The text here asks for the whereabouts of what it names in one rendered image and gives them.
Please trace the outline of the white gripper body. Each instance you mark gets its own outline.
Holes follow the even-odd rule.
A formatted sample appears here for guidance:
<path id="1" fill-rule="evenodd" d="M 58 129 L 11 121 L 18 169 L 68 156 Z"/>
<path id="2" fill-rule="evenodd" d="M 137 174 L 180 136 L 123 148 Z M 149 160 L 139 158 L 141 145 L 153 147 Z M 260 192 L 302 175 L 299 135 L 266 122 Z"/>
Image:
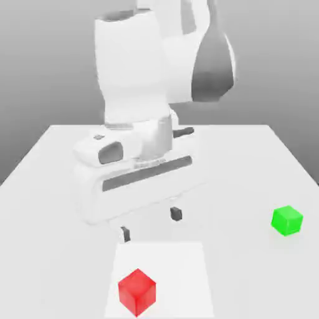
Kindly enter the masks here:
<path id="1" fill-rule="evenodd" d="M 83 221 L 94 225 L 182 195 L 207 182 L 197 155 L 170 151 L 151 162 L 126 161 L 100 168 L 79 161 L 74 191 Z"/>

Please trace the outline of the small red cube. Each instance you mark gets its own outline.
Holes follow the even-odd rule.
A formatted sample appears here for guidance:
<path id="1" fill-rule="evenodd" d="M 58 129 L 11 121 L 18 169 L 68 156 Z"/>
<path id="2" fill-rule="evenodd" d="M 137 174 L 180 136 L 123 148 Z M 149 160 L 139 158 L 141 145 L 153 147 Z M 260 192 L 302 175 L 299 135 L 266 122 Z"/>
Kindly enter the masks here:
<path id="1" fill-rule="evenodd" d="M 135 269 L 118 283 L 120 303 L 138 317 L 156 302 L 156 282 Z"/>

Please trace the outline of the small green cube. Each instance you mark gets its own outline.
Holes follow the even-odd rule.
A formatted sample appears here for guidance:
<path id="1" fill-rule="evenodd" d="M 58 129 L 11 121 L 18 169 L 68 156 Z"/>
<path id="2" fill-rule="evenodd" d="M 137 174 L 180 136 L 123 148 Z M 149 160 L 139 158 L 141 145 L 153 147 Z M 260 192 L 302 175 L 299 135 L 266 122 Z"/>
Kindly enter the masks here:
<path id="1" fill-rule="evenodd" d="M 303 222 L 303 215 L 292 206 L 276 208 L 273 211 L 271 226 L 283 236 L 298 233 Z"/>

